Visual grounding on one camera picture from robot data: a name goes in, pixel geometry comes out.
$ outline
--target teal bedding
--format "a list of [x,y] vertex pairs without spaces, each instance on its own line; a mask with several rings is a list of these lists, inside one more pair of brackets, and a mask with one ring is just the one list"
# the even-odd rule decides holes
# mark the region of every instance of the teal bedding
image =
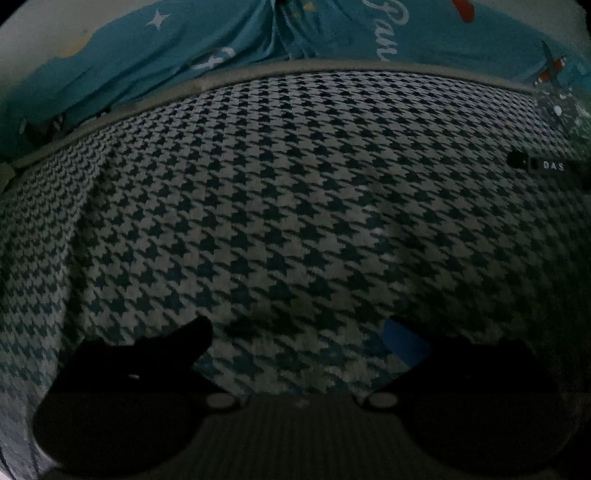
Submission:
[[565,87],[591,93],[574,48],[468,0],[161,0],[99,29],[0,101],[0,161],[102,112],[212,70],[302,58],[434,64],[533,85],[545,41]]

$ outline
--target white circle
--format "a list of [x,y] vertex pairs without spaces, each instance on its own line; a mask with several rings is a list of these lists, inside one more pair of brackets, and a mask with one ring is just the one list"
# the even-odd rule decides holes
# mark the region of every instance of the white circle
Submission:
[[236,403],[236,399],[229,393],[212,393],[207,396],[205,403],[210,408],[222,410],[232,407]]
[[298,401],[294,402],[295,408],[306,408],[309,405],[310,405],[310,400],[307,400],[306,398],[301,398]]
[[398,404],[398,397],[393,393],[374,393],[369,396],[369,404],[374,408],[392,408]]

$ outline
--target houndstooth blanket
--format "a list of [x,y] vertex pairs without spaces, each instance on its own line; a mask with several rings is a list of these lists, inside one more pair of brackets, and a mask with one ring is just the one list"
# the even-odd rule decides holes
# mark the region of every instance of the houndstooth blanket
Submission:
[[216,89],[52,155],[0,199],[12,470],[43,469],[27,421],[83,337],[132,343],[198,314],[215,338],[196,368],[237,395],[390,382],[391,314],[523,338],[565,393],[588,391],[590,213],[507,167],[513,147],[577,157],[523,94],[341,72]]

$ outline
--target cursive lettering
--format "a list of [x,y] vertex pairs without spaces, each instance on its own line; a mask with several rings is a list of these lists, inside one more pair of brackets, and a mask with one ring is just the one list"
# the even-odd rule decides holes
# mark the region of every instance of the cursive lettering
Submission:
[[385,48],[378,48],[376,50],[376,53],[378,54],[378,57],[380,60],[382,61],[390,61],[390,59],[386,58],[387,54],[390,55],[396,55],[398,53],[398,50],[396,50],[396,48],[393,48],[395,46],[397,46],[398,44],[394,41],[394,40],[390,40],[387,37],[384,37],[383,35],[394,35],[394,30],[392,29],[392,26],[386,22],[385,20],[380,20],[379,18],[374,18],[374,23],[375,23],[375,41],[378,45],[381,45]]
[[382,5],[376,5],[369,0],[361,0],[366,7],[375,8],[384,12],[395,25],[406,25],[409,14],[408,8],[398,0],[385,0]]

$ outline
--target bed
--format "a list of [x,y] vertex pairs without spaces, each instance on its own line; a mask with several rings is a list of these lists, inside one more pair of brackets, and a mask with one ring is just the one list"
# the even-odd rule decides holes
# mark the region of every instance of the bed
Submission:
[[129,344],[197,314],[215,338],[195,368],[239,397],[367,395],[406,370],[381,340],[401,314],[427,335],[525,340],[586,421],[590,212],[506,164],[579,154],[519,87],[383,67],[204,78],[11,184],[0,442],[17,478],[51,466],[30,418],[83,338]]

